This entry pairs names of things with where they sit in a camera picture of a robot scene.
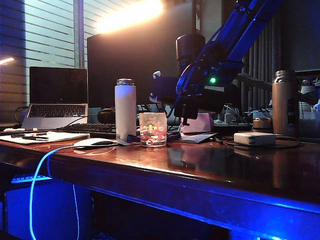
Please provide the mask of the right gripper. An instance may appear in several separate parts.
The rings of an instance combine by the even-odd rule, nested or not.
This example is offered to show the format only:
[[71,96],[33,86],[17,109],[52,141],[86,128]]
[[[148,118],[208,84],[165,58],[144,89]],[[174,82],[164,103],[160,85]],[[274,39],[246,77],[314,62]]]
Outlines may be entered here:
[[[223,103],[225,101],[225,91],[206,88],[206,86],[223,87],[227,83],[224,62],[209,64],[204,59],[199,62],[181,60],[179,70],[180,76],[176,84],[178,96],[193,99],[195,102]],[[182,119],[183,126],[189,126],[188,119],[197,119],[198,108],[193,103],[180,100],[174,108],[174,116]]]

